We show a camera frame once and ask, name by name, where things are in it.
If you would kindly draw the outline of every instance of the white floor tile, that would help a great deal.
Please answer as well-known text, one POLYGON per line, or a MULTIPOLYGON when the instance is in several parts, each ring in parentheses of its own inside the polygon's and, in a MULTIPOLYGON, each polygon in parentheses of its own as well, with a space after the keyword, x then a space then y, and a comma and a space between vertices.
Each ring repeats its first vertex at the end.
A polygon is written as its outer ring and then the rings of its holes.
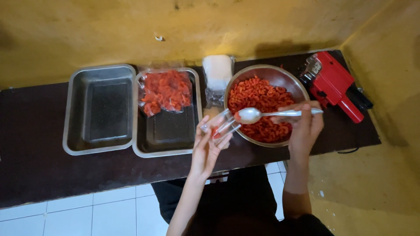
POLYGON ((48 201, 47 212, 69 210, 79 207, 92 206, 93 194, 67 197, 63 199, 48 201))
POLYGON ((283 197, 283 179, 281 178, 280 173, 274 173, 267 175, 268 176, 268 182, 270 182, 271 189, 274 193, 274 198, 277 202, 277 211, 276 211, 276 218, 278 220, 284 219, 283 215, 283 203, 282 203, 282 197, 283 197))
POLYGON ((160 215, 156 195, 136 198, 137 236, 165 236, 168 224, 160 215))
POLYGON ((284 162, 283 161, 278 161, 278 168, 280 169, 280 172, 286 172, 286 167, 284 166, 284 162))
POLYGON ((136 187, 114 189, 93 194, 93 205, 136 198, 136 187))
POLYGON ((277 162, 266 164, 265 165, 265 170, 267 171, 267 174, 280 172, 280 170, 278 169, 277 162))
POLYGON ((28 204, 0 210, 0 221, 21 218, 25 216, 44 214, 47 210, 47 202, 28 204))
POLYGON ((136 197, 144 197, 154 195, 155 191, 153 191, 151 184, 143 184, 136 186, 136 197))
POLYGON ((44 216, 36 215, 0 222, 0 235, 4 236, 42 236, 44 216))
POLYGON ((92 236, 136 236, 136 200, 93 206, 92 236))
POLYGON ((286 181, 286 172, 281 173, 281 178, 283 179, 283 183, 286 181))
POLYGON ((90 236, 92 206, 47 213, 44 236, 90 236))

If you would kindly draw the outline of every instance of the dark wooden table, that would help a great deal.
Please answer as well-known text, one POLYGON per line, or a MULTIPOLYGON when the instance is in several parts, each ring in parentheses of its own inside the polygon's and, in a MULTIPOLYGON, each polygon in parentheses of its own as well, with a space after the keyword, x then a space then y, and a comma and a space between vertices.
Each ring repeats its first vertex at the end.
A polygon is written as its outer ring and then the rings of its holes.
MULTIPOLYGON (((331 52, 345 65, 340 51, 331 52)), ((235 63, 235 73, 255 65, 280 66, 298 76, 310 54, 235 63)), ((201 67, 194 68, 203 85, 201 67)), ((68 83, 0 92, 0 208, 185 177, 191 155, 141 158, 132 148, 70 156, 63 147, 68 83)), ((204 86, 202 101, 205 106, 204 86)), ((380 144, 371 118, 354 124, 336 107, 325 111, 325 128, 312 154, 380 144)), ((287 147, 260 147, 235 134, 214 171, 289 159, 287 147)))

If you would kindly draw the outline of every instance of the metal spoon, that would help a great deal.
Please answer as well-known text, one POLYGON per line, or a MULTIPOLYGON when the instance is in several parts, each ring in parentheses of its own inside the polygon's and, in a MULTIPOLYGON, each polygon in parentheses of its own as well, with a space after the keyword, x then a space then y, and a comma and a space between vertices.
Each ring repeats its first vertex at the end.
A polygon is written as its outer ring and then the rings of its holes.
MULTIPOLYGON (((312 115, 324 113, 322 110, 317 108, 311 108, 312 115)), ((242 124, 253 124, 261 119, 263 116, 270 116, 270 115, 280 115, 280 116, 301 116, 302 111, 294 111, 294 110, 286 110, 286 111, 279 111, 279 112, 272 112, 272 113, 261 113, 260 110, 256 108, 245 108, 238 111, 238 115, 241 119, 237 122, 242 124)))

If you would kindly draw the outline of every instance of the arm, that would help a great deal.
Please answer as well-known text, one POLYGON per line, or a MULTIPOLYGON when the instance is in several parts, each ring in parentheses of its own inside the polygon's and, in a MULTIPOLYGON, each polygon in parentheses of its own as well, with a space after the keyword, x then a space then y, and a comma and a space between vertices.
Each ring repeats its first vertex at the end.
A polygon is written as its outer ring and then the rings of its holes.
POLYGON ((311 107, 320 109, 317 101, 294 105, 292 108, 301 110, 302 116, 298 121, 288 120, 292 122, 293 132, 289 142, 289 169, 283 188, 285 218, 298 218, 304 214, 312 214, 308 191, 309 153, 324 123, 322 114, 312 116, 311 107))
POLYGON ((221 149, 232 137, 231 134, 228 135, 219 145, 215 146, 210 137, 211 132, 203 136, 200 128, 208 120, 209 116, 207 115, 197 125, 192 151, 191 170, 186 179, 181 198, 169 224, 166 236, 180 236, 185 233, 197 210, 205 182, 213 171, 217 157, 221 149))

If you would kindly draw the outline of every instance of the empty metal tray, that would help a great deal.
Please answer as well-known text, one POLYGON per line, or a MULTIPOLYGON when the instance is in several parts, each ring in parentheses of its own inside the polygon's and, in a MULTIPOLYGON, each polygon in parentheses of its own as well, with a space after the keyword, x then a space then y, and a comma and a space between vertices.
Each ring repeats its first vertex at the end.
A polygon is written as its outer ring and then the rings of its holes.
POLYGON ((68 84, 63 148, 83 155, 128 148, 133 129, 135 69, 128 64, 74 72, 68 84))
MULTIPOLYGON (((192 153, 195 127, 202 119, 200 82, 198 74, 191 68, 186 71, 192 82, 192 104, 183 112, 175 113, 161 110, 147 117, 135 102, 133 111, 133 150, 140 157, 160 157, 192 153)), ((138 86, 134 86, 134 101, 138 99, 138 86)))

